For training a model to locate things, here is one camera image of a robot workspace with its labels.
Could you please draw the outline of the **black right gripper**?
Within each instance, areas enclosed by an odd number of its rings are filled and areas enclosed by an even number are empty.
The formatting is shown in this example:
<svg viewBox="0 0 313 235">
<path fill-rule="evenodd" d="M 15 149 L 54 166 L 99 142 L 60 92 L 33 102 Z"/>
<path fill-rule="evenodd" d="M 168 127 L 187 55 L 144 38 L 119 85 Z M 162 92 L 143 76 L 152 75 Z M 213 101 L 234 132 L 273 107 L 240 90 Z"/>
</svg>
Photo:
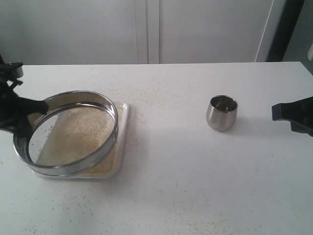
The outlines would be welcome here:
<svg viewBox="0 0 313 235">
<path fill-rule="evenodd" d="M 271 108 L 272 120 L 288 120 L 293 132 L 313 136 L 313 97 L 290 103 L 278 103 Z"/>
</svg>

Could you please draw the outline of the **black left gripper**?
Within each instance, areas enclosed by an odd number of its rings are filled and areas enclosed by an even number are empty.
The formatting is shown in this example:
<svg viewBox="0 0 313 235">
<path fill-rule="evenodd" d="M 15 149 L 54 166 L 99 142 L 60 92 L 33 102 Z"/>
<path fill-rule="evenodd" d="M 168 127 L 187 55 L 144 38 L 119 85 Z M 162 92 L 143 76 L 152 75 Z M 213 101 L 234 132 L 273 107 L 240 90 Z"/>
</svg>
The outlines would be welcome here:
<svg viewBox="0 0 313 235">
<path fill-rule="evenodd" d="M 6 63 L 0 56 L 0 64 Z M 32 125 L 27 115 L 39 113 L 45 115 L 48 112 L 49 105 L 44 100 L 32 100 L 19 97 L 14 92 L 17 86 L 23 82 L 18 79 L 6 79 L 0 77 L 0 129 L 13 133 L 18 138 L 29 138 L 33 134 Z M 15 106 L 18 100 L 18 108 L 21 114 L 16 118 Z"/>
</svg>

